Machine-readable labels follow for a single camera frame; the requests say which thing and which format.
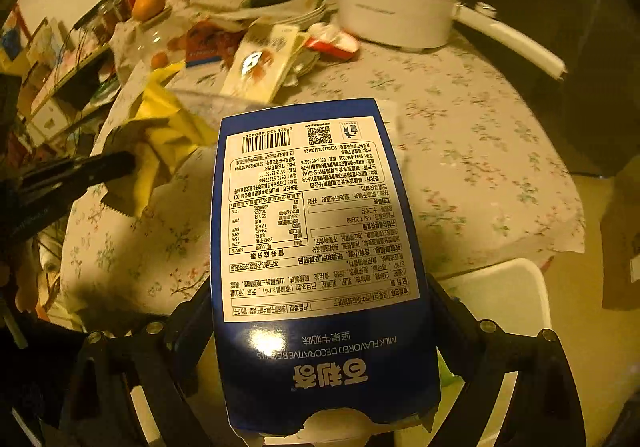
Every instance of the white appliance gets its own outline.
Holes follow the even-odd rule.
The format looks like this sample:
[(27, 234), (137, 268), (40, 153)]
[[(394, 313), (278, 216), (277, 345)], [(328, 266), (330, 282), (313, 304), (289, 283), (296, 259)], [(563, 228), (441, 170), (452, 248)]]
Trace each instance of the white appliance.
[(495, 9), (460, 0), (338, 0), (338, 19), (347, 31), (367, 40), (421, 50), (444, 46), (456, 20), (496, 39), (554, 78), (566, 73), (558, 56), (495, 19)]

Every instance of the white label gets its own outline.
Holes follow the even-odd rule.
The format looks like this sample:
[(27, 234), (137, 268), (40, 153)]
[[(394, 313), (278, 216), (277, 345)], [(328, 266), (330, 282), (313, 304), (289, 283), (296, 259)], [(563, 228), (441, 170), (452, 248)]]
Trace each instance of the white label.
[(372, 116), (228, 137), (221, 218), (225, 322), (333, 315), (420, 296)]

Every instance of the floral pattern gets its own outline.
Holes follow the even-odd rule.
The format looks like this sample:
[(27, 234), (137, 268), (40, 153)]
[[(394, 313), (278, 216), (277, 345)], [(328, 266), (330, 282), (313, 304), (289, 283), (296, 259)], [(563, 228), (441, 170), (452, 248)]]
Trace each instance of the floral pattern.
[[(169, 87), (187, 109), (218, 127), (243, 112), (222, 101), (225, 72), (198, 66)], [(145, 84), (139, 64), (111, 109), (94, 153), (123, 122)], [(327, 64), (282, 88), (276, 104), (373, 96), (392, 103), (396, 152), (423, 261), (435, 275), (513, 257), (542, 265), (556, 251), (584, 249), (582, 206), (562, 160), (511, 85), (467, 40), (423, 54), (362, 43), (349, 62)], [(71, 311), (98, 306), (169, 314), (210, 273), (213, 148), (202, 148), (156, 189), (139, 220), (100, 205), (104, 186), (72, 209), (62, 261)]]

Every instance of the pot handle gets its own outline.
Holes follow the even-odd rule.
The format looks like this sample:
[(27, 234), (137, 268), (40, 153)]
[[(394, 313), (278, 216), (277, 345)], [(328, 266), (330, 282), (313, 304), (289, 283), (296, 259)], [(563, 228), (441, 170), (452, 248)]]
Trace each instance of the pot handle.
[(561, 58), (524, 33), (495, 20), (492, 17), (495, 16), (495, 10), (491, 6), (478, 3), (476, 9), (480, 9), (484, 13), (460, 5), (455, 20), (504, 44), (556, 80), (562, 79), (566, 73), (566, 67)]

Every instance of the tablecloth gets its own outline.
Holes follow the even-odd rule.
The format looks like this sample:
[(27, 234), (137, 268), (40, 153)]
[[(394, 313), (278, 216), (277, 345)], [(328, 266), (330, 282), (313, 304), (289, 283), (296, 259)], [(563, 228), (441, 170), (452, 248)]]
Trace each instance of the tablecloth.
[[(148, 69), (139, 64), (98, 137), (127, 116)], [(213, 102), (224, 72), (186, 69), (172, 81), (187, 109), (218, 127), (239, 112)], [(404, 152), (402, 178), (422, 258), (436, 276), (514, 257), (539, 265), (555, 252), (584, 250), (574, 183), (544, 130), (513, 87), (461, 35), (421, 54), (362, 43), (357, 59), (319, 66), (279, 104), (374, 97), (393, 103)], [(128, 313), (169, 314), (210, 273), (213, 148), (197, 151), (154, 192), (139, 220), (100, 205), (104, 186), (72, 208), (62, 257), (70, 311), (95, 327)]]

